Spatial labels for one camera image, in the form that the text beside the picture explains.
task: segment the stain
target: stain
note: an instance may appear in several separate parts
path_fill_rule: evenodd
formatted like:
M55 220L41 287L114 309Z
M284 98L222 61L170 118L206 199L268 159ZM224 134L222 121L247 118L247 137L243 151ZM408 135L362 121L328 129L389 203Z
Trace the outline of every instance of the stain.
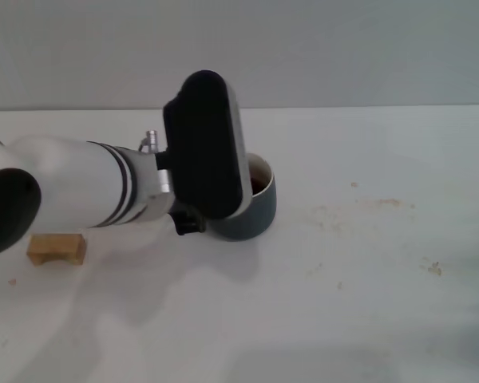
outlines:
M381 205L392 205L394 207L400 207L402 205L402 201L400 201L399 199L394 199L394 198L391 198L391 199L380 199L378 201Z
M320 262L318 266L316 266L314 269L309 270L307 273L305 273L305 276L310 278L312 275L318 273L322 268L323 268L323 262Z
M428 272L430 272L431 274L436 274L438 276L441 275L441 268L438 267L438 262L435 262L433 263L433 265L431 265L431 267L428 267Z
M306 215L305 223L310 224L314 227L319 227L321 230L325 230L325 217L327 215L327 208L325 205L319 205L312 208L312 213Z
M342 234L342 232L346 229L346 224L342 222L334 222L331 224L331 229L336 234Z

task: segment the table surface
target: table surface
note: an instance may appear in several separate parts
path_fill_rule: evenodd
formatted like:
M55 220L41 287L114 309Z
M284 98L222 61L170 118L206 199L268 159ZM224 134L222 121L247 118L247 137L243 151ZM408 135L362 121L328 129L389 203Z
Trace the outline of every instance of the table surface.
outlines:
M244 243L84 231L83 267L0 255L0 382L478 383L479 106L242 111L274 168ZM0 113L135 148L159 111Z

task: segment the silver screw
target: silver screw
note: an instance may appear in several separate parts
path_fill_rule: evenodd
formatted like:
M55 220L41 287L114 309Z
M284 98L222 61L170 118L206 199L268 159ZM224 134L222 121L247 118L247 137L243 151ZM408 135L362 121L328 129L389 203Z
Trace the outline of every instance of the silver screw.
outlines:
M139 150L142 151L143 148L147 148L148 153L158 153L158 132L156 130L148 130L145 133Z

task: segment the white wall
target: white wall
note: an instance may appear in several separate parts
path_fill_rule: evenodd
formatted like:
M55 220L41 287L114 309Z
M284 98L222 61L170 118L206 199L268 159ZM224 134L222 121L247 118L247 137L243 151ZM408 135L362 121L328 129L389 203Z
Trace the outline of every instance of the white wall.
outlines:
M0 109L479 103L479 0L0 0Z

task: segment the small wooden block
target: small wooden block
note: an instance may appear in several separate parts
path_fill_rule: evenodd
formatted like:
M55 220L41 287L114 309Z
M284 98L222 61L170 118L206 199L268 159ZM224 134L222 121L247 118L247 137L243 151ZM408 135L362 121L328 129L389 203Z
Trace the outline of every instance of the small wooden block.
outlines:
M35 266L51 261L83 264L87 244L81 234L36 234L26 252Z

